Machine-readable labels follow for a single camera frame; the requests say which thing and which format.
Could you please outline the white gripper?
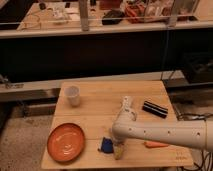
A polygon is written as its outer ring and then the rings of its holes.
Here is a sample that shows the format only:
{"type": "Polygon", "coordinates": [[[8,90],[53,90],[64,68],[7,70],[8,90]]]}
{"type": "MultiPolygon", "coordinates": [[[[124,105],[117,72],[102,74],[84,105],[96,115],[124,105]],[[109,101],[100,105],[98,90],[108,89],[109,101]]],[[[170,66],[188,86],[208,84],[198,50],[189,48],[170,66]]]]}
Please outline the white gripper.
{"type": "Polygon", "coordinates": [[[114,134],[111,134],[110,137],[112,140],[106,137],[102,139],[101,146],[99,148],[100,152],[103,152],[105,154],[112,154],[114,152],[113,144],[121,145],[125,143],[124,139],[120,139],[119,137],[116,137],[114,134]]]}

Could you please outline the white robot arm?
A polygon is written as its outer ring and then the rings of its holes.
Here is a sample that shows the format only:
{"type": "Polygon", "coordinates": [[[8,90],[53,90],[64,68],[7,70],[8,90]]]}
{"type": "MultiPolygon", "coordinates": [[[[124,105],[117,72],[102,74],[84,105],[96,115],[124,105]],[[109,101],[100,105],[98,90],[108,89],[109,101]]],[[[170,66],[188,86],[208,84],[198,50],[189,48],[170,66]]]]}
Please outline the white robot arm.
{"type": "Polygon", "coordinates": [[[110,138],[104,138],[100,150],[114,153],[119,159],[127,139],[141,139],[213,152],[213,121],[137,121],[132,109],[132,97],[124,96],[120,111],[110,129],[110,138]]]}

